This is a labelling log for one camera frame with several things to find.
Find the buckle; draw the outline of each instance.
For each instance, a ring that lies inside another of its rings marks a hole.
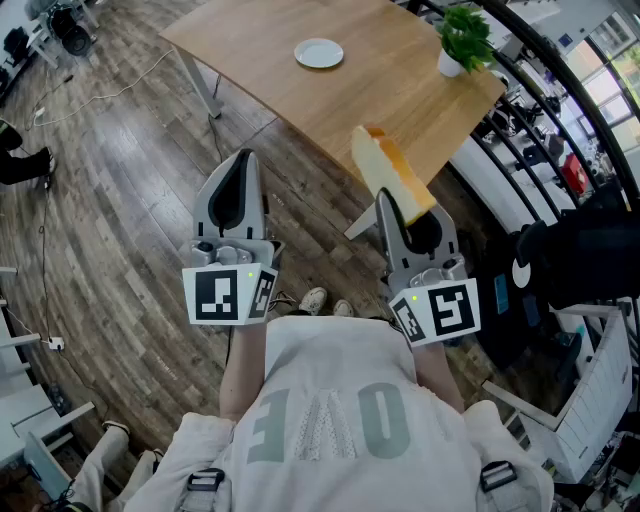
[[[207,480],[206,483],[197,483],[198,480]],[[205,492],[217,492],[220,482],[224,480],[224,471],[218,468],[203,469],[202,471],[196,471],[189,476],[189,482],[187,483],[187,490],[189,491],[205,491]]]
[[[518,479],[511,462],[499,460],[490,462],[480,473],[480,487],[483,492],[490,492]]]

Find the potted plant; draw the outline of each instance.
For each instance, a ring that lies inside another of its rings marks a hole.
[[[479,9],[452,7],[444,14],[444,23],[437,27],[442,36],[442,50],[438,69],[448,77],[462,70],[471,73],[481,69],[485,62],[493,62],[491,44],[487,40],[491,29]]]

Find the shoe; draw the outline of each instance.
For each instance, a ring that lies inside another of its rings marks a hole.
[[[312,316],[317,316],[326,302],[327,290],[317,287],[309,290],[305,296],[302,297],[302,301],[300,302],[298,309],[307,311]]]
[[[124,430],[129,437],[131,436],[131,431],[129,430],[129,427],[127,427],[126,425],[124,425],[122,423],[118,423],[116,421],[107,420],[102,424],[102,428],[104,430],[108,430],[110,427],[120,428],[120,429]]]
[[[56,159],[53,157],[53,153],[49,148],[47,148],[47,151],[49,151],[49,174],[53,174],[53,171],[55,171],[58,166],[58,162],[56,162]]]
[[[333,316],[353,317],[353,306],[348,300],[340,299],[336,302],[336,305],[333,306]]]

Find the red object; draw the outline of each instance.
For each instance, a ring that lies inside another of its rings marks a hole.
[[[576,194],[581,196],[587,191],[587,175],[582,170],[582,166],[576,155],[569,155],[564,161],[564,165],[560,171],[562,171],[562,175],[567,180],[567,183],[569,183],[571,190]]]

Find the loaf of bread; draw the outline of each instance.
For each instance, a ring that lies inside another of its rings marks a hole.
[[[396,200],[406,226],[436,205],[398,146],[380,128],[358,126],[351,138],[351,155],[373,197],[386,188]]]

